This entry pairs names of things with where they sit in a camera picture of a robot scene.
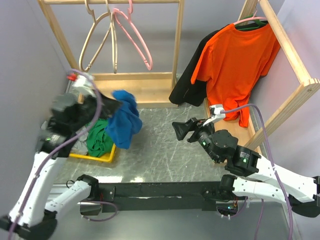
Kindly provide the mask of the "green shirt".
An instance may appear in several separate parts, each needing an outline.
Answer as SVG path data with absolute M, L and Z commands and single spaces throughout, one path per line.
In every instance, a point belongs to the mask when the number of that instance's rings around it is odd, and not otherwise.
M 89 130 L 86 139 L 86 146 L 89 156 L 100 158 L 104 154 L 112 151 L 114 143 L 111 137 L 105 131 L 107 126 L 108 120 L 100 118 Z

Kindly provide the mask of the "middle beige wooden hanger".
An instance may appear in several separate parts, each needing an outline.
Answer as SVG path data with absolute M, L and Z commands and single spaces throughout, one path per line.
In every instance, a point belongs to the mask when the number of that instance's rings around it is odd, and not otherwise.
M 112 67 L 113 73 L 116 74 L 118 70 L 118 41 L 115 28 L 115 18 L 114 13 L 110 10 L 109 1 L 105 0 L 105 5 L 107 13 L 109 14 L 109 30 L 111 32 L 111 50 L 112 50 Z

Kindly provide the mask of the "grey shirt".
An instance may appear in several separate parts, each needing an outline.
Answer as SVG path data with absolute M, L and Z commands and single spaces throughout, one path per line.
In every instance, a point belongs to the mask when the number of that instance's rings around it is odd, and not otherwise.
M 83 133 L 77 139 L 77 141 L 71 148 L 70 152 L 72 154 L 77 154 L 77 155 L 87 155 L 88 154 L 87 138 L 88 138 L 88 132 Z

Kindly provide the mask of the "pink hanger under orange shirt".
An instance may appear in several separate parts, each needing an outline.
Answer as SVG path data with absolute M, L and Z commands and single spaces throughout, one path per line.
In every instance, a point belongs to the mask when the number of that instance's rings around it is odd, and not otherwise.
M 252 14 L 252 16 L 250 17 L 246 17 L 244 19 L 241 19 L 241 20 L 238 20 L 236 22 L 234 22 L 233 24 L 236 26 L 236 25 L 239 25 L 239 24 L 242 24 L 242 23 L 245 23 L 245 22 L 261 22 L 261 21 L 266 21 L 267 18 L 266 17 L 263 17 L 263 16 L 257 16 L 257 10 Z

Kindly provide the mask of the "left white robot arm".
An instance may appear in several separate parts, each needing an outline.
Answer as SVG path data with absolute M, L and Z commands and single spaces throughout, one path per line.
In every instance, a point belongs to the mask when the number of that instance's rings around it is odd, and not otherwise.
M 122 103 L 118 100 L 87 95 L 82 103 L 72 93 L 57 96 L 51 117 L 40 132 L 34 162 L 24 189 L 13 209 L 0 218 L 0 227 L 25 240 L 48 240 L 58 220 L 78 202 L 102 199 L 99 181 L 83 174 L 64 193 L 48 201 L 57 174 L 78 140 L 76 133 L 99 117 L 111 117 Z

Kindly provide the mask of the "green hanger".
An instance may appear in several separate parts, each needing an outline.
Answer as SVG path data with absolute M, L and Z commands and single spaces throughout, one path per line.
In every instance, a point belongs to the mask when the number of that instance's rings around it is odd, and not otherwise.
M 237 30 L 240 30 L 242 32 L 248 32 L 248 31 L 260 29 L 268 24 L 267 19 L 255 19 L 255 20 L 251 20 L 251 21 L 252 21 L 252 23 L 248 23 L 245 25 L 242 25 L 243 23 L 245 23 L 244 21 L 241 23 L 237 23 L 237 24 L 234 23 L 234 25 Z

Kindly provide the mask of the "right wooden clothes rack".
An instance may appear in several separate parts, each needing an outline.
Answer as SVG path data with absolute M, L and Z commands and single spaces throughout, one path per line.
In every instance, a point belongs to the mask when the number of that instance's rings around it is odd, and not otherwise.
M 261 9 L 283 45 L 251 102 L 261 111 L 276 161 L 312 158 L 320 148 L 320 3 L 247 0 L 241 16 Z

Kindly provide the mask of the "orange t-shirt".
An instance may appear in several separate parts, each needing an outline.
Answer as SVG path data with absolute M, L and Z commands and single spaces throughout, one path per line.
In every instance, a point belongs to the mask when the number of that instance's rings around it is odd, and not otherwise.
M 240 127 L 249 125 L 248 104 L 251 91 L 260 77 L 268 74 L 280 49 L 269 24 L 251 31 L 240 31 L 229 24 L 205 44 L 190 82 L 206 83 L 211 105 L 222 104 L 225 121 L 238 120 Z

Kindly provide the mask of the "back wooden clothes rack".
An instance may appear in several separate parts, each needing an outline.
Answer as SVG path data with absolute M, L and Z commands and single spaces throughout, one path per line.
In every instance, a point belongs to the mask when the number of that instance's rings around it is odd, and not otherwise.
M 177 4 L 177 19 L 174 39 L 174 52 L 171 72 L 152 72 L 155 66 L 152 54 L 143 36 L 132 22 L 134 11 L 133 0 L 119 1 L 120 4 L 128 4 L 127 13 L 114 8 L 114 25 L 119 25 L 126 37 L 133 44 L 137 53 L 140 55 L 147 72 L 124 72 L 119 73 L 119 61 L 117 60 L 117 73 L 93 73 L 94 83 L 102 94 L 107 97 L 112 95 L 115 90 L 125 90 L 135 96 L 139 108 L 173 108 L 175 104 L 169 101 L 169 95 L 174 88 L 177 80 L 177 67 L 180 51 L 180 39 L 182 32 L 182 22 L 184 15 L 183 0 L 139 0 L 138 4 Z M 50 28 L 58 41 L 66 60 L 71 68 L 75 68 L 84 73 L 88 73 L 105 45 L 108 37 L 112 39 L 110 27 L 110 15 L 107 12 L 105 0 L 40 0 L 38 4 L 47 19 Z M 83 43 L 80 56 L 76 59 L 68 44 L 67 39 L 61 29 L 60 24 L 51 8 L 52 5 L 84 5 L 87 13 L 92 17 L 92 25 Z M 97 25 L 103 20 L 108 19 L 107 31 L 103 40 L 92 59 L 86 67 L 83 66 L 83 59 L 90 39 Z

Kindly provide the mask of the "blue tank top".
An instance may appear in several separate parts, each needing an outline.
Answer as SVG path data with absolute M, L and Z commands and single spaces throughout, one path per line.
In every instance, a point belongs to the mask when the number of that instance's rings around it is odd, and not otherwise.
M 116 147 L 127 150 L 131 146 L 133 136 L 142 129 L 143 122 L 134 95 L 125 90 L 115 90 L 112 96 L 122 105 L 108 119 L 108 125 L 104 130 Z

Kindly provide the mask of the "yellow plastic tray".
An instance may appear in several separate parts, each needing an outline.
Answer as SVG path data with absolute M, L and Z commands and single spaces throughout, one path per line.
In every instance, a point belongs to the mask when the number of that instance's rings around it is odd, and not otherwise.
M 93 157 L 89 155 L 81 155 L 81 154 L 75 154 L 75 153 L 70 153 L 69 157 L 70 158 L 77 158 L 77 159 L 84 159 L 84 160 L 90 160 L 90 161 L 97 161 L 97 162 L 102 162 L 102 163 L 112 163 L 114 156 L 116 153 L 116 145 L 113 144 L 111 152 L 108 152 L 101 157 Z

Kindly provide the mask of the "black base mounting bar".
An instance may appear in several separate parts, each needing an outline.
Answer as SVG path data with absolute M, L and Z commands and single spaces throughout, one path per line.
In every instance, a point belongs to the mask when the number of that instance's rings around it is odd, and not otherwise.
M 193 210 L 215 211 L 217 202 L 236 199 L 219 181 L 101 183 L 85 201 L 115 204 L 119 211 Z

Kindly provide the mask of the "wooden clothes rack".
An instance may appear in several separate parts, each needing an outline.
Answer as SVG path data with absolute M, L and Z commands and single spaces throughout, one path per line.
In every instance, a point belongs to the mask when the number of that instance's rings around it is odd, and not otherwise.
M 138 4 L 177 4 L 177 19 L 174 39 L 174 52 L 171 72 L 152 72 L 155 66 L 152 54 L 143 36 L 132 22 L 134 11 L 133 0 L 119 1 L 120 4 L 128 4 L 127 13 L 114 8 L 114 25 L 119 25 L 126 37 L 133 44 L 137 53 L 140 55 L 147 72 L 124 72 L 119 73 L 119 61 L 117 60 L 117 73 L 93 73 L 94 83 L 102 94 L 107 97 L 112 95 L 115 90 L 125 90 L 135 96 L 139 108 L 173 108 L 175 104 L 169 101 L 169 95 L 174 88 L 177 80 L 177 67 L 180 51 L 180 39 L 182 32 L 182 22 L 184 15 L 183 0 L 139 0 Z M 108 37 L 112 39 L 110 27 L 110 15 L 107 12 L 105 0 L 40 0 L 38 4 L 47 19 L 50 28 L 58 41 L 66 60 L 71 68 L 75 68 L 84 73 L 88 73 L 105 45 Z M 61 29 L 60 24 L 51 8 L 52 5 L 84 5 L 87 13 L 92 17 L 92 25 L 83 43 L 80 56 L 76 59 L 68 44 L 67 39 Z M 83 59 L 90 39 L 97 25 L 103 20 L 108 19 L 107 31 L 103 40 L 92 59 L 86 67 L 83 66 Z
M 247 0 L 241 16 L 261 9 L 283 45 L 251 102 L 261 111 L 276 161 L 312 158 L 320 148 L 320 3 Z

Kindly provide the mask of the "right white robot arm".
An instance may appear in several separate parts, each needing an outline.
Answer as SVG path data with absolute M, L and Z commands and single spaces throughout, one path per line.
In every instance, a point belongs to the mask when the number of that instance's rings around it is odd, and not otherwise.
M 226 162 L 224 174 L 210 195 L 216 200 L 235 197 L 260 198 L 289 204 L 294 213 L 315 218 L 320 214 L 320 178 L 306 177 L 272 163 L 259 153 L 240 146 L 226 129 L 215 130 L 204 119 L 173 122 L 176 138 L 182 141 L 188 133 L 189 143 L 197 142 L 215 163 Z

